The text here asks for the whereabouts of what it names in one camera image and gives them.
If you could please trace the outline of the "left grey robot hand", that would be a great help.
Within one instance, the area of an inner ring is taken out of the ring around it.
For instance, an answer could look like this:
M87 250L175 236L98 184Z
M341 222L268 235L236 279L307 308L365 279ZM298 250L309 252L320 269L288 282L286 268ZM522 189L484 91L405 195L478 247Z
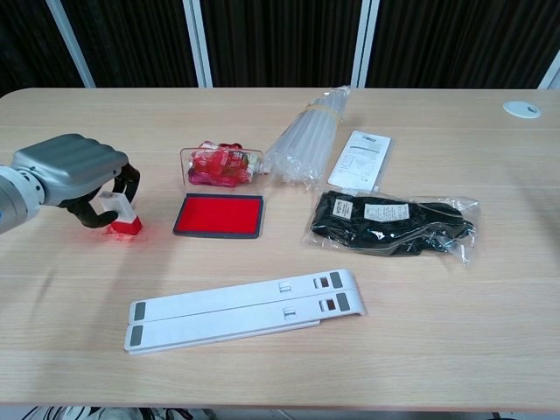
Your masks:
M116 212L97 213L90 204L105 184L113 181L112 192L131 202L140 181L124 152L74 133L18 150L8 166L26 169L40 181L45 189L40 207L66 209L87 228L104 228L117 218Z

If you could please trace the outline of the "white printed flat packet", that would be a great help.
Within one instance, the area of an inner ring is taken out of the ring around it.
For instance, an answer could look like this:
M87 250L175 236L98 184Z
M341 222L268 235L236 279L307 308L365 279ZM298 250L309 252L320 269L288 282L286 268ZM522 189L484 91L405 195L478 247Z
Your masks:
M327 183L340 189L362 193L377 191L391 147L390 137L354 130Z

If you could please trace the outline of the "bag of clear glue sticks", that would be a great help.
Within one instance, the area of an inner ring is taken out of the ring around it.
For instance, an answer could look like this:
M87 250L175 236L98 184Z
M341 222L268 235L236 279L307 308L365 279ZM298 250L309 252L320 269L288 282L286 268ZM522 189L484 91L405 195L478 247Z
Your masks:
M274 182L316 187L324 176L350 87L332 88L310 101L264 154Z

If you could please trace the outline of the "red snack pouch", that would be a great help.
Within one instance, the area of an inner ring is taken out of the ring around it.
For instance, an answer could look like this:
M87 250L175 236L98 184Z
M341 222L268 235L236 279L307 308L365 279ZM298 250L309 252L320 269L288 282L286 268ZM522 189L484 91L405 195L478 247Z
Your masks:
M185 186L233 188L252 183L262 172L263 153L240 143L205 141L179 153Z

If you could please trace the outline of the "white and red stamp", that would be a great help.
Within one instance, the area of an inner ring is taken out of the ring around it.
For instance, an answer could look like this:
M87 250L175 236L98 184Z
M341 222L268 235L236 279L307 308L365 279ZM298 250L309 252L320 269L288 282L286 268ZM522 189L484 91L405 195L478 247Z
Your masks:
M110 227L118 234L138 235L143 227L142 222L124 193L104 191L99 196L104 211L117 213L117 218Z

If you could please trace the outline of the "black gloves in plastic bag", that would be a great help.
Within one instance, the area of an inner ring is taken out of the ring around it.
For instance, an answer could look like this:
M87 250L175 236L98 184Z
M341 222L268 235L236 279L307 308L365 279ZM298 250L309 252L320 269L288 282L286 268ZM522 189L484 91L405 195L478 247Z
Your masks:
M401 199L328 190L311 215L304 242L383 257L449 254L471 261L480 203L465 197Z

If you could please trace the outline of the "red ink pad clear lid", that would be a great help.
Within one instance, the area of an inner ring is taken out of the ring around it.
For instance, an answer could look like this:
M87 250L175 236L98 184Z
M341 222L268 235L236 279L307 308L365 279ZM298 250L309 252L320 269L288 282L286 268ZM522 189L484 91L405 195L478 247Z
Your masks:
M218 239L255 239L261 233L265 199L262 172L237 187L185 185L173 227L175 235Z

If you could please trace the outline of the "white partition post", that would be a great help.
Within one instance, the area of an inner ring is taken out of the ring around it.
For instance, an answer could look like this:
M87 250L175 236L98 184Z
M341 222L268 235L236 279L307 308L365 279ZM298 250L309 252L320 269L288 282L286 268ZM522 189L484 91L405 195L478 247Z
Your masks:
M381 0L361 0L350 82L351 88L364 88L366 86L380 3Z
M557 89L558 86L560 86L560 51L550 63L538 85L538 89Z
M59 30L59 34L66 45L66 49L70 54L84 87L96 88L93 75L90 72L80 44L75 37L74 29L67 17L61 0L45 0L45 2L51 12L52 18Z
M200 0L182 0L198 86L214 86Z

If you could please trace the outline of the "white folding laptop stand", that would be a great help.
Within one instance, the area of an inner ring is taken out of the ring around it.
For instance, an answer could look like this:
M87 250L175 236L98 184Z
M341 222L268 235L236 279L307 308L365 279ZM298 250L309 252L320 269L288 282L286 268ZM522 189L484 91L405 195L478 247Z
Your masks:
M332 269L302 276L133 302L123 348L147 354L317 326L363 315L354 274Z

